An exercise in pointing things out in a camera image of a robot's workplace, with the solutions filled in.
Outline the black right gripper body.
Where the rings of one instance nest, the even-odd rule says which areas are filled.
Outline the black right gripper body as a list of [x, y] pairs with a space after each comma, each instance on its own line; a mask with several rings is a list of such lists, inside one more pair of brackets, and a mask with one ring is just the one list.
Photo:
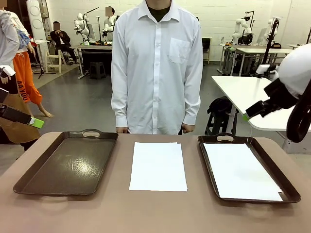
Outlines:
[[263, 102], [264, 106], [279, 110], [289, 109], [298, 103], [298, 99], [288, 91], [280, 79], [271, 82], [264, 88], [264, 91], [269, 97]]

